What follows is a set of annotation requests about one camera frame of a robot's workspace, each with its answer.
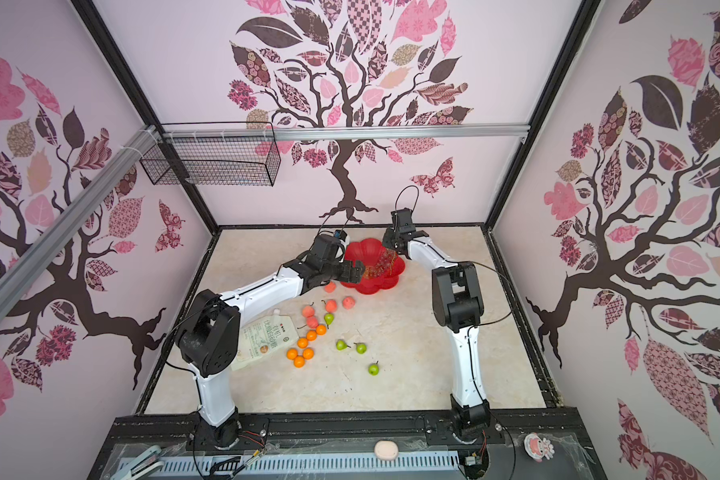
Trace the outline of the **red flower-shaped fruit bowl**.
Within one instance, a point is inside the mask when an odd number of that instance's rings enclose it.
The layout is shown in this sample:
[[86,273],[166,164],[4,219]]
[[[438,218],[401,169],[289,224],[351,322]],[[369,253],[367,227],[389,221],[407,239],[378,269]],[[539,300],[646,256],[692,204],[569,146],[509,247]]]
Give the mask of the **red flower-shaped fruit bowl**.
[[406,268],[404,260],[396,251],[384,247],[380,240],[374,238],[351,242],[345,258],[362,262],[365,272],[360,283],[342,282],[341,285],[355,289],[363,295],[373,295],[394,288]]

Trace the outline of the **purple fake grape bunch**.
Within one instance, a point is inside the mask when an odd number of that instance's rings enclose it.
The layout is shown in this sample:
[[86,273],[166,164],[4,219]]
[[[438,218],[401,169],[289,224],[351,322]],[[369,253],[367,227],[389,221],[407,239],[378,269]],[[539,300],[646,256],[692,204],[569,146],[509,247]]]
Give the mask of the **purple fake grape bunch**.
[[394,250],[385,249],[374,263],[366,263],[363,278],[371,280],[391,275],[396,259],[397,253]]

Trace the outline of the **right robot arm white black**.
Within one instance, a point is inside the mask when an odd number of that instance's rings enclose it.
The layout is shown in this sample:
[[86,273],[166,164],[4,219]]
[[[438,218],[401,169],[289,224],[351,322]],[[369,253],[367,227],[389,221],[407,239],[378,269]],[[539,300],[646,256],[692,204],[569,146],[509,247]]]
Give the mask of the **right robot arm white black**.
[[479,362],[484,301],[476,267],[447,255],[407,220],[394,218],[382,244],[431,273],[432,312],[448,331],[453,356],[452,428],[459,440],[472,441],[491,427],[492,420]]

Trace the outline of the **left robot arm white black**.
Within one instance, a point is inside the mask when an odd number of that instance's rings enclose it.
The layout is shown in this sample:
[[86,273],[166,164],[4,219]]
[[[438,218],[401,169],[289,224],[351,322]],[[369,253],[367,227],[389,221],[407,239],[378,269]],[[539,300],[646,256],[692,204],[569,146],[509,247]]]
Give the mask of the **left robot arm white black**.
[[229,366],[237,355],[242,327],[266,310],[332,281],[359,283],[365,267],[345,258],[348,244],[343,230],[320,232],[308,250],[272,275],[224,293],[204,290],[194,298],[188,318],[177,326],[174,343],[193,375],[201,425],[215,448],[229,449],[239,437]]

